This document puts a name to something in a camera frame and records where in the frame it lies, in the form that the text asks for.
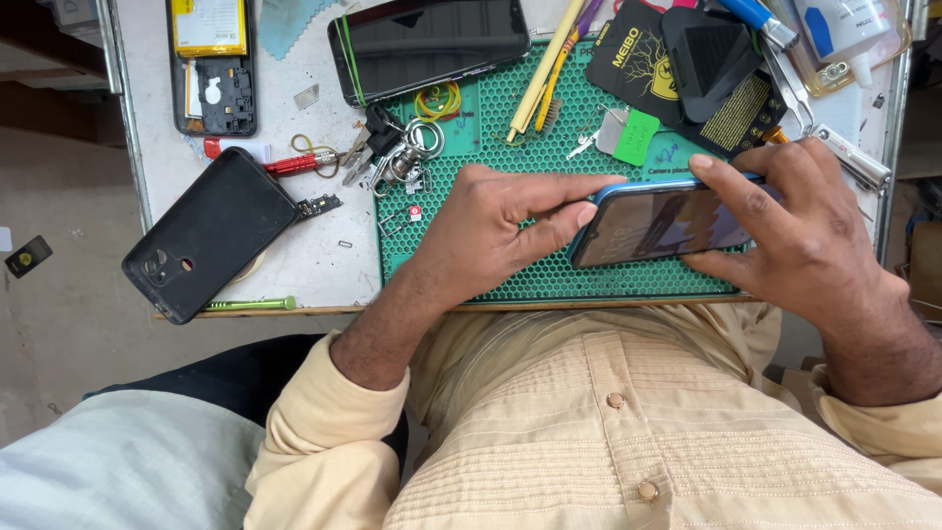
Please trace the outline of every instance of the plastic bottle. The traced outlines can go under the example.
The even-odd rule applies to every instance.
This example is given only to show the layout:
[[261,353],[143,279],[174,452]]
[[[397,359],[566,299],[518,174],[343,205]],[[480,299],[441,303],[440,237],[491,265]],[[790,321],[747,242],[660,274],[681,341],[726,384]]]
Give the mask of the plastic bottle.
[[868,50],[889,31],[881,0],[795,0],[815,54],[823,63],[845,61],[857,84],[868,87]]

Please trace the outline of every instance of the blue handled tool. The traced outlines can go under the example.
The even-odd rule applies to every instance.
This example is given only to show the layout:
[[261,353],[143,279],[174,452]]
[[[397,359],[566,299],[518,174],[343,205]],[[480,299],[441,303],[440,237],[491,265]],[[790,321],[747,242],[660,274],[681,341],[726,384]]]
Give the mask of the blue handled tool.
[[798,34],[782,24],[756,0],[717,0],[721,6],[739,17],[746,25],[761,32],[766,39],[778,44],[783,50],[790,50],[798,43]]

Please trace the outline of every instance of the shirt button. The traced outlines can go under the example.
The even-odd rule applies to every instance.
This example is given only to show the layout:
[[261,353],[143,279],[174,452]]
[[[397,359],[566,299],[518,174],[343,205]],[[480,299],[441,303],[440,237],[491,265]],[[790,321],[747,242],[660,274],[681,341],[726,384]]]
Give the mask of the shirt button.
[[613,392],[605,398],[605,402],[612,408],[620,409],[625,404],[625,397],[618,392]]
[[638,494],[641,495],[643,499],[653,501],[657,499],[660,492],[658,491],[658,486],[655,483],[642,482],[638,484]]

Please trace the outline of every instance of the shirt sleeve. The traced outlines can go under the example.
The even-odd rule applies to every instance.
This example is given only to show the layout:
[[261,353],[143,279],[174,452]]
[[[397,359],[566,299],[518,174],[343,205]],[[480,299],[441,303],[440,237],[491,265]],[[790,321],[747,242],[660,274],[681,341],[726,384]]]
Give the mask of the shirt sleeve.
[[334,367],[332,331],[311,349],[268,413],[246,482],[246,530],[380,528],[398,491],[393,432],[409,372],[387,391],[364,389]]
[[821,417],[864,455],[942,495],[942,394],[900,406],[851,406],[828,395],[826,366],[815,367],[812,393]]

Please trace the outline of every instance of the blue phone case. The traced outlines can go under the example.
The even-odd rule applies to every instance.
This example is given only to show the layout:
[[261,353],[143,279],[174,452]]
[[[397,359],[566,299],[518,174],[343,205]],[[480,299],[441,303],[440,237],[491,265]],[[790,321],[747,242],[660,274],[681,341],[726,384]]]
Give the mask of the blue phone case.
[[[744,173],[742,174],[749,180],[753,181],[764,181],[764,177],[759,176],[755,173]],[[610,201],[614,197],[632,194],[632,195],[644,195],[647,193],[663,193],[667,191],[682,191],[682,190],[695,190],[699,187],[703,187],[705,184],[699,178],[681,178],[677,180],[661,180],[658,182],[626,182],[624,184],[611,184],[605,188],[598,191],[595,194],[593,203],[599,207],[599,210],[603,210],[602,206],[607,201]],[[583,236],[585,236],[586,231],[590,226],[593,226],[597,223],[598,220],[593,220],[591,223],[586,224],[579,230],[578,234],[573,238],[573,241],[569,243],[569,249],[566,250],[566,259],[573,265],[573,256],[576,255],[579,246],[582,243]]]

